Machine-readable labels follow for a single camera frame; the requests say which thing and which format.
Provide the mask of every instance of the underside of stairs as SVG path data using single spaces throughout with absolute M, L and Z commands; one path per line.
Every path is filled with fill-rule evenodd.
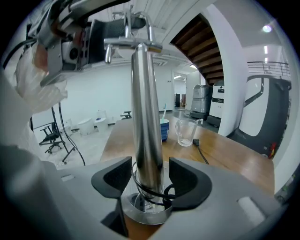
M 191 20 L 171 43 L 197 67 L 209 85 L 224 79 L 217 40 L 202 15 Z

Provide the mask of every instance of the fluorescent light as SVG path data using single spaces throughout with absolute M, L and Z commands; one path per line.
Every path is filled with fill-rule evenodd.
M 262 30 L 263 30 L 264 32 L 271 32 L 271 31 L 272 31 L 272 28 L 271 28 L 269 25 L 265 25 L 265 26 L 262 27 Z

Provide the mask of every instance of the clear glass mug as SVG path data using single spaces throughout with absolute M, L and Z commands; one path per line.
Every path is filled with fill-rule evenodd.
M 180 119 L 175 125 L 177 142 L 183 147 L 192 145 L 198 123 L 191 119 Z

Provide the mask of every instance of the railing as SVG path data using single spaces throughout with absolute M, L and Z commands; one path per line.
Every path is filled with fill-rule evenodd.
M 284 62 L 248 62 L 249 73 L 276 75 L 280 78 L 290 77 L 290 68 Z

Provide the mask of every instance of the cup handle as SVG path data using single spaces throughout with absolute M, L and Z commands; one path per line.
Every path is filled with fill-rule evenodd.
M 181 132 L 179 130 L 179 121 L 177 121 L 176 125 L 175 125 L 175 132 L 177 136 L 181 136 Z

